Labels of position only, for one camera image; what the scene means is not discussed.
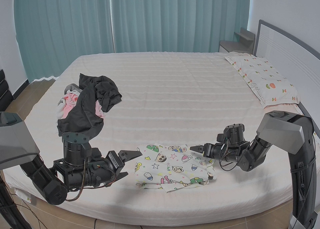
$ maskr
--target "gray headboard frame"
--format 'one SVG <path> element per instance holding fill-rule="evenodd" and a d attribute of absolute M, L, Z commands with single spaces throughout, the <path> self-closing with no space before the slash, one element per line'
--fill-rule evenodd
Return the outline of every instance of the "gray headboard frame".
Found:
<path fill-rule="evenodd" d="M 308 44 L 306 44 L 305 42 L 303 42 L 302 40 L 298 39 L 297 37 L 295 37 L 294 35 L 280 29 L 277 26 L 274 26 L 270 23 L 265 22 L 264 20 L 259 20 L 259 26 L 258 26 L 258 34 L 257 34 L 257 40 L 256 40 L 256 45 L 254 48 L 254 56 L 256 56 L 257 54 L 257 49 L 258 49 L 258 42 L 259 42 L 259 36 L 260 36 L 260 28 L 261 28 L 261 24 L 267 26 L 268 28 L 277 31 L 278 33 L 284 35 L 285 37 L 287 37 L 288 39 L 291 39 L 292 41 L 294 41 L 295 43 L 297 43 L 299 46 L 303 47 L 304 49 L 306 49 L 308 52 L 310 52 L 311 54 L 313 54 L 315 57 L 317 57 L 320 60 L 320 53 L 318 51 L 316 51 L 314 48 L 310 47 Z M 300 102 L 298 104 L 300 110 L 303 112 L 304 115 L 311 117 L 310 113 L 306 110 L 306 108 L 302 105 L 302 103 Z M 318 137 L 320 137 L 320 130 L 318 128 L 318 126 L 316 125 L 316 123 L 313 121 L 313 125 L 314 125 L 314 130 L 316 132 L 316 134 L 318 135 Z"/>

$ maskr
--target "teal curtain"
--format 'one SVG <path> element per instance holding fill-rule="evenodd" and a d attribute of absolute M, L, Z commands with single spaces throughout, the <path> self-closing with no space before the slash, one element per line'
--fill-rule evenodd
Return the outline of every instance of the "teal curtain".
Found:
<path fill-rule="evenodd" d="M 247 28 L 250 0 L 112 0 L 116 52 L 217 52 Z"/>
<path fill-rule="evenodd" d="M 14 0 L 29 81 L 59 76 L 77 57 L 113 53 L 110 0 Z"/>

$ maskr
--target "blue star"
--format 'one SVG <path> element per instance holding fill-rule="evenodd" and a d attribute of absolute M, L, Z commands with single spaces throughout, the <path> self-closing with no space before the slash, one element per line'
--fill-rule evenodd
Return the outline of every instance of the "blue star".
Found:
<path fill-rule="evenodd" d="M 158 169 L 158 167 L 159 167 L 159 165 L 157 165 L 156 163 L 154 163 L 152 166 L 153 166 L 153 168 L 156 168 L 156 169 Z"/>

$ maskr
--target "black garment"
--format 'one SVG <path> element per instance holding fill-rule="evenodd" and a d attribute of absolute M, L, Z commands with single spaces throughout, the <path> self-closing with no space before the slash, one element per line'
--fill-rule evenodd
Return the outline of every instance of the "black garment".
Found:
<path fill-rule="evenodd" d="M 80 74 L 79 88 L 82 89 L 76 105 L 65 119 L 58 119 L 58 132 L 78 132 L 90 139 L 97 136 L 103 127 L 103 119 L 95 113 L 95 102 L 99 101 L 101 110 L 108 112 L 121 102 L 122 95 L 116 84 L 106 76 L 89 77 Z"/>

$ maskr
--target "clothing pile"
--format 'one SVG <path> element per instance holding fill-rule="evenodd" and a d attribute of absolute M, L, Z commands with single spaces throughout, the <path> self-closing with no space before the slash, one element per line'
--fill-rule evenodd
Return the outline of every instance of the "clothing pile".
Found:
<path fill-rule="evenodd" d="M 116 84 L 106 76 L 90 77 L 80 74 L 79 86 L 66 86 L 56 108 L 59 136 L 65 132 L 82 133 L 89 139 L 103 127 L 104 112 L 121 102 Z"/>
<path fill-rule="evenodd" d="M 187 145 L 142 145 L 137 150 L 134 174 L 139 188 L 163 189 L 166 192 L 179 188 L 195 188 L 216 179 L 214 160 L 190 151 Z"/>

